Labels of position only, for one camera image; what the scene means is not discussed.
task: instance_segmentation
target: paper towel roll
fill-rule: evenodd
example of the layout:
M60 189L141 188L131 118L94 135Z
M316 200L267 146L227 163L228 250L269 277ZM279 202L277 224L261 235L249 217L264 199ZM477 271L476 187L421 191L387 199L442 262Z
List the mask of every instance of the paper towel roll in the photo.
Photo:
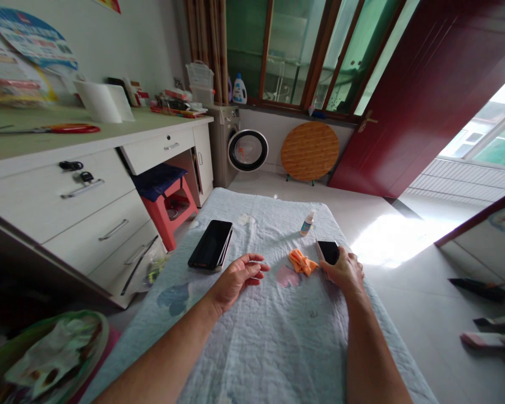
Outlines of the paper towel roll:
M135 120L122 87L87 81L74 83L93 121L121 123Z

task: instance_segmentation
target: white desk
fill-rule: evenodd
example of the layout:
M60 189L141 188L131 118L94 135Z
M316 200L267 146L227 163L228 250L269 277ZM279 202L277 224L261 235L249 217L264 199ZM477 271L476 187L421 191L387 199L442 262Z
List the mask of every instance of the white desk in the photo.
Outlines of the white desk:
M44 267L39 279L53 279L51 286L67 289L70 282L73 295L86 292L120 307L132 298L117 293L134 267L131 258L157 234L128 171L138 175L164 161L186 168L198 207L213 190L213 118L133 114L136 122L95 123L101 132L93 134L0 135L0 253L28 261L28 275L37 262ZM90 119L81 108L0 109L0 127L13 125L5 131L82 122ZM80 161L102 181L86 188L78 172L59 168L64 160Z

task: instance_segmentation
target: red plastic stool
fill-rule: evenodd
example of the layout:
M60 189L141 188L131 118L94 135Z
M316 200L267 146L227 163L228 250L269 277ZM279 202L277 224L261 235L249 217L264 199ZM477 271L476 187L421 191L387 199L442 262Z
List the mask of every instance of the red plastic stool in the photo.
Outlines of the red plastic stool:
M198 214L198 208L192 198L191 191L184 179L186 170L168 164L160 164L138 176L133 176L133 182L140 194L142 202L151 216L157 231L163 239L164 246L168 251L176 249L174 231L192 215ZM167 213L169 197L180 189L185 192L185 198L175 195L173 199L183 199L189 206L182 211L174 220Z

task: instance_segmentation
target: door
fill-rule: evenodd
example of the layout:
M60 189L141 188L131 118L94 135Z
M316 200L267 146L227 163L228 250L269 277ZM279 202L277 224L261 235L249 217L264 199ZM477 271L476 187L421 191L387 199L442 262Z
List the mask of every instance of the door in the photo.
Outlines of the door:
M212 152L209 146L208 125L196 126L192 129L195 138L196 167L200 182L200 204L213 191Z
M238 171L259 169L268 157L268 142L259 131L244 129L230 134L228 161Z
M399 197L505 83L505 0L422 0L329 182Z

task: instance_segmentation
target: scissors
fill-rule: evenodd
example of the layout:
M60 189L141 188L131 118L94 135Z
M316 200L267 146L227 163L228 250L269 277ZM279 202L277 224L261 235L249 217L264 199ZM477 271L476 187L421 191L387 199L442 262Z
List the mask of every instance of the scissors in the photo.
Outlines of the scissors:
M94 133L101 129L89 123L64 123L62 125L49 125L34 129L20 129L16 131L1 131L0 135L20 134L20 133Z

